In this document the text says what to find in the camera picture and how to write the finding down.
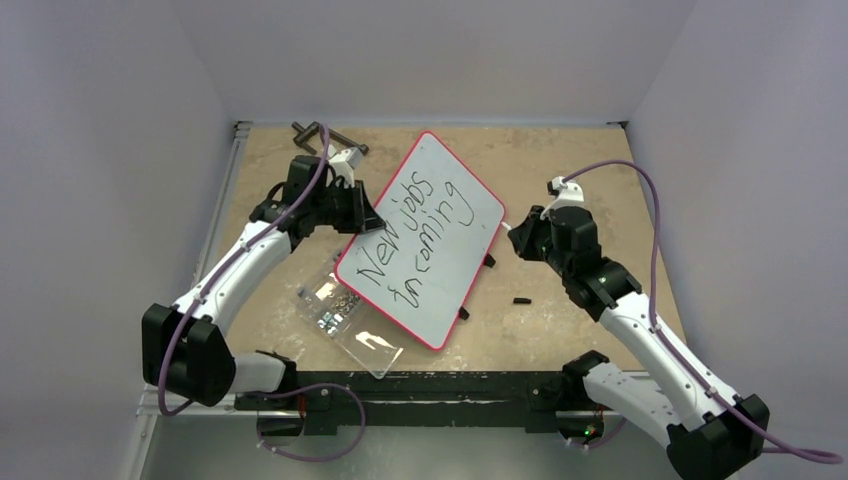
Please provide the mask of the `pink framed whiteboard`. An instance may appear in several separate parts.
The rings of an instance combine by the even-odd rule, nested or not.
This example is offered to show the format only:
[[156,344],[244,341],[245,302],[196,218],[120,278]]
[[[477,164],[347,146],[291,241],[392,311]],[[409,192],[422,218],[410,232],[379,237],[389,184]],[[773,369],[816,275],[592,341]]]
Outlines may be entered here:
[[382,230],[355,236],[336,278],[428,348],[442,349],[505,218],[496,194],[423,132],[376,202]]

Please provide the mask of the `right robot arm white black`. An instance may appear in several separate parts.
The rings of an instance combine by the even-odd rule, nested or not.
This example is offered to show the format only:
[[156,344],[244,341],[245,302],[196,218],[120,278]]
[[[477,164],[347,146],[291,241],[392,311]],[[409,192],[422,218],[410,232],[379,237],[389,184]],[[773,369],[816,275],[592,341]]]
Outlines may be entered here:
[[606,356],[589,351],[563,367],[564,399],[612,408],[655,440],[683,479],[726,479],[758,458],[770,411],[715,376],[661,319],[620,263],[606,257],[591,213],[579,206],[545,212],[531,206],[508,238],[519,258],[547,264],[571,302],[616,337],[648,372],[635,381]]

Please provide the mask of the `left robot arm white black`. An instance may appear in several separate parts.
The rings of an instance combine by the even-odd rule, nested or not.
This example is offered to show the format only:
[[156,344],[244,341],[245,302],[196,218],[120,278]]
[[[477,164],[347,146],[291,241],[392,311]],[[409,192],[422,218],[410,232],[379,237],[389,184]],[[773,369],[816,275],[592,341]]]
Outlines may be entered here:
[[297,399],[293,360],[270,351],[235,355],[226,334],[265,277],[318,226],[340,234],[379,231],[376,213],[354,170],[356,148],[326,157],[299,155],[288,177],[251,212],[237,241],[190,291],[169,305],[152,304],[141,320],[145,382],[204,406],[228,394],[259,393],[272,408]]

